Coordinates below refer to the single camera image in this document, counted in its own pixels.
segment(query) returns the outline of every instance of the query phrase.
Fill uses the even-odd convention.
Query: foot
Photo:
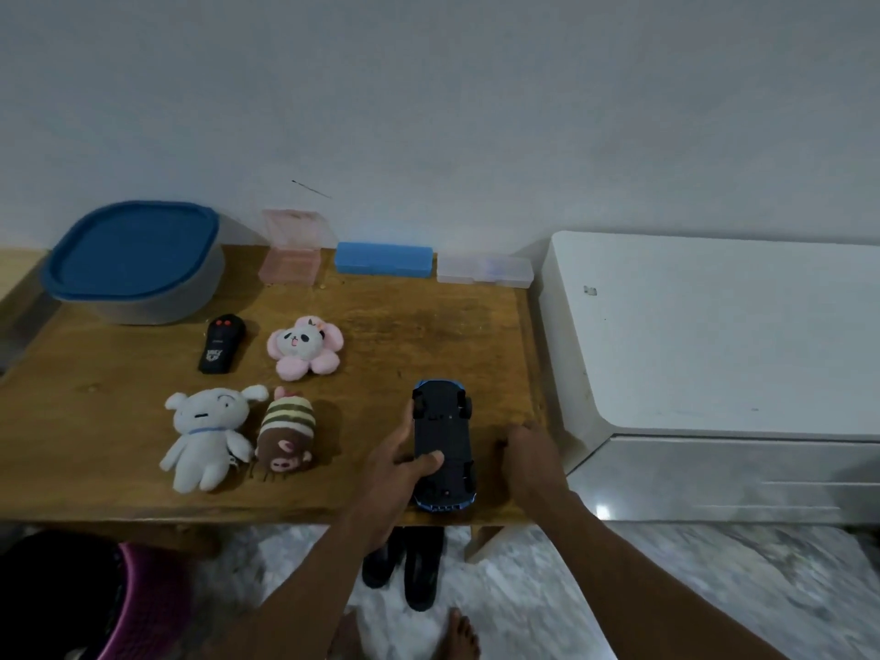
[[[449,610],[449,629],[437,645],[432,660],[477,660],[479,637],[471,627],[471,620],[457,609]]]
[[[358,630],[358,611],[352,609],[339,621],[327,660],[366,660],[361,645],[361,631]]]

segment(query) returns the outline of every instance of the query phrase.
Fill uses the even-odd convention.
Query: pink flower plush toy
[[[309,369],[318,375],[329,375],[339,367],[342,332],[314,315],[297,320],[289,329],[275,331],[269,336],[266,349],[278,361],[275,372],[282,380],[293,382]]]

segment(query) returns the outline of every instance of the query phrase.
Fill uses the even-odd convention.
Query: blue lid
[[[189,280],[220,218],[186,202],[125,201],[92,211],[50,252],[43,287],[65,301],[136,301]]]
[[[434,265],[434,250],[418,245],[339,243],[334,259],[340,273],[427,278]]]

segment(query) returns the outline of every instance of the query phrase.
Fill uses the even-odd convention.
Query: blue collar
[[[224,429],[223,427],[219,427],[219,426],[215,427],[215,428],[207,428],[207,429],[193,429],[193,430],[188,430],[187,435],[194,435],[195,433],[207,433],[207,432],[213,431],[213,430],[226,430],[226,429]]]

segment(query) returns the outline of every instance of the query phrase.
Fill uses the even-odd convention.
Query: keychain plush
[[[267,473],[293,473],[313,463],[315,413],[312,403],[298,392],[275,389],[266,417],[259,427],[257,463]]]
[[[159,467],[174,470],[174,490],[189,493],[196,487],[210,491],[226,477],[237,460],[251,460],[253,447],[236,429],[245,423],[249,400],[266,400],[263,385],[242,391],[205,389],[187,396],[175,393],[165,401],[174,410],[174,428],[181,434],[162,459]]]
[[[282,380],[293,382],[309,369],[318,375],[329,375],[339,367],[342,332],[314,315],[301,317],[289,329],[269,336],[269,356],[278,361],[275,371]]]

